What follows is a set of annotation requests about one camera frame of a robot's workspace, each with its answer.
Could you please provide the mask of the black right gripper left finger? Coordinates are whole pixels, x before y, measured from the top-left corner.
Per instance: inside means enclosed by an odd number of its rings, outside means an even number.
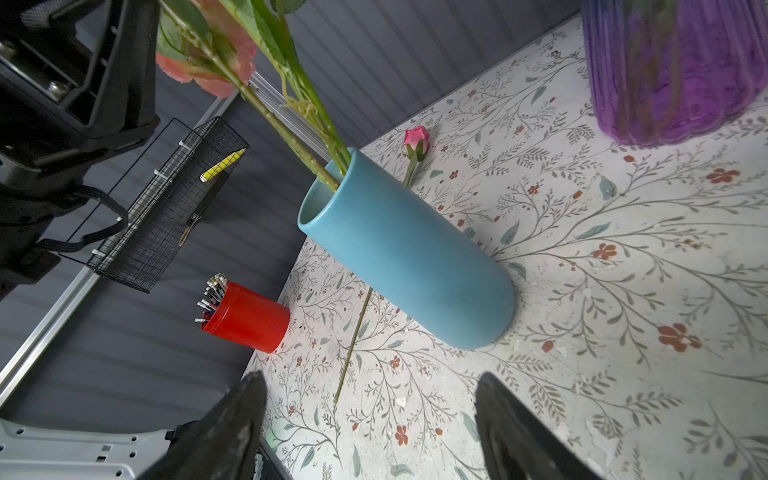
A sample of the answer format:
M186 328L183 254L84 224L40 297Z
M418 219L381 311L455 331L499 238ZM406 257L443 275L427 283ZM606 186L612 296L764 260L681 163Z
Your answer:
M251 479L255 471L267 385L245 375L142 479Z

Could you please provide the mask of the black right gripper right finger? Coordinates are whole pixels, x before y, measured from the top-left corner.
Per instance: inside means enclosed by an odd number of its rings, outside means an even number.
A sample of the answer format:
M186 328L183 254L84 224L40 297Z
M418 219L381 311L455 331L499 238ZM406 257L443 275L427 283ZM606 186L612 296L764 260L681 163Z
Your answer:
M600 478L490 372L479 379L475 406L491 479Z

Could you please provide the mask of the teal cylindrical vase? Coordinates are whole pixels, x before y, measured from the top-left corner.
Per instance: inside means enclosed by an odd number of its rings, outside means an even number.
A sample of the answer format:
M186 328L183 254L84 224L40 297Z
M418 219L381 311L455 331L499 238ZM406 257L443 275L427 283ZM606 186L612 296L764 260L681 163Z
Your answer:
M442 342L485 347L512 324L506 270L431 205L357 149L337 189L315 180L298 228Z

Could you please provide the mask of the magenta rose stem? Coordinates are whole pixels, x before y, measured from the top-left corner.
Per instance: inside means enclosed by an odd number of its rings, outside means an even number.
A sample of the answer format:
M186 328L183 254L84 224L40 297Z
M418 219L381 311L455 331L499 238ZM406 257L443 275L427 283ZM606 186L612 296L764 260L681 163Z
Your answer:
M430 134L428 130L424 126L419 126L414 129L407 130L405 132L404 142L403 142L404 148L405 148L405 154L406 157L409 160L408 167L406 169L405 176L402 180L402 183L407 187L411 188L413 184L413 177L416 173L417 168L419 167L420 163L424 161L426 158L426 155L429 151L429 145L430 145ZM362 327L363 319L365 316L366 309L368 307L368 304L370 302L370 298L372 296L373 289L368 288L366 295L364 297L364 302L362 305L362 308L359 312L358 320L355 325L355 330L349 345L349 349L347 351L347 355L345 357L345 362L341 371L339 384L337 386L337 390L334 395L333 404L334 406L338 405L338 402L341 397L342 389L344 387L345 379L347 376L347 372L349 370L349 366L351 363L351 358L353 354L353 350L355 347L355 344L358 340L359 333Z

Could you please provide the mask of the pink double carnation stem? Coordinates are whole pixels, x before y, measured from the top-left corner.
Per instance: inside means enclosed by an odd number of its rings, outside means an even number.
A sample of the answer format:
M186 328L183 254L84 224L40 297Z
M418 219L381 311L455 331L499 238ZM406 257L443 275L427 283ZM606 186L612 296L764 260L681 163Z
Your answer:
M301 162L331 191L331 177L285 123L256 97L248 80L261 52L281 81L283 106L298 114L317 133L341 174L351 154L320 100L298 57L286 16L302 1L161 1L156 63L180 83L197 83L225 98L240 94L272 126Z

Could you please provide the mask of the purple ribbed glass vase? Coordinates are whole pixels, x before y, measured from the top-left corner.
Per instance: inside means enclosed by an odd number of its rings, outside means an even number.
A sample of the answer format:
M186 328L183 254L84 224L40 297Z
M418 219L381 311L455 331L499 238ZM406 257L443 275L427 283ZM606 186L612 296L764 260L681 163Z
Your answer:
M584 1L581 18L596 121L620 143L709 133L767 85L763 1Z

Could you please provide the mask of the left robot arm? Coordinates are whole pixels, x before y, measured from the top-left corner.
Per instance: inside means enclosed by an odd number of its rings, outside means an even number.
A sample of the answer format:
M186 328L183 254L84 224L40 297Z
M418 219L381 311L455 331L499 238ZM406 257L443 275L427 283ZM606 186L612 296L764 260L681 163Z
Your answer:
M1 291L40 281L64 253L128 225L127 210L85 184L88 170L144 145L155 112L155 1L5 1L1 5ZM45 237L90 201L117 221L74 241Z

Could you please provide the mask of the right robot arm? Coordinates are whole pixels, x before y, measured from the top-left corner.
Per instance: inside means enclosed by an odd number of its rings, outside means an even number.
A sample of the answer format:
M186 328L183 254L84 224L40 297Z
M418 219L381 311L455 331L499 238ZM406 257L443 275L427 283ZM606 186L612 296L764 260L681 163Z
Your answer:
M133 434L1 423L4 479L287 479L261 435L266 382L251 373L201 420ZM475 417L492 479L594 479L493 374L481 376Z

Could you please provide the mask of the red pen cup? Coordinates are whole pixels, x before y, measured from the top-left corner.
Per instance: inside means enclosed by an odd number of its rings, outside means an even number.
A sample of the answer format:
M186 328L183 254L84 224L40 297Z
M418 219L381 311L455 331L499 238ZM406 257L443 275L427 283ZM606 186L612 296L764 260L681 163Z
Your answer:
M271 353L282 344L290 325L286 306L229 281L223 274L206 281L197 305L203 313L195 322L203 332L263 353Z

